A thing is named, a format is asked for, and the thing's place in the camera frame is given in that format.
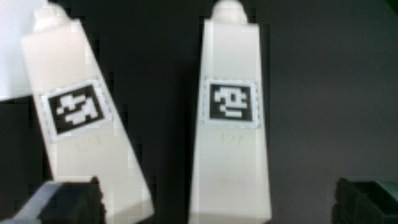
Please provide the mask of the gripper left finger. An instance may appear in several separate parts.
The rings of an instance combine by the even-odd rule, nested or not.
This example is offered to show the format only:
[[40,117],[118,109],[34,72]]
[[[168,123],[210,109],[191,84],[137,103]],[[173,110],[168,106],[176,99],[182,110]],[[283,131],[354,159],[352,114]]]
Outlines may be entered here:
[[105,224],[102,199],[98,178],[49,181],[17,213],[18,224]]

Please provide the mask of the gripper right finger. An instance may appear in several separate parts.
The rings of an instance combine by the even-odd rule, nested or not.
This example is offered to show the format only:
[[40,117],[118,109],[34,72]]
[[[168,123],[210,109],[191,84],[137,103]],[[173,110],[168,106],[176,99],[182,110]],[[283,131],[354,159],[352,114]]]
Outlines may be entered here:
[[333,224],[398,224],[398,182],[340,179]]

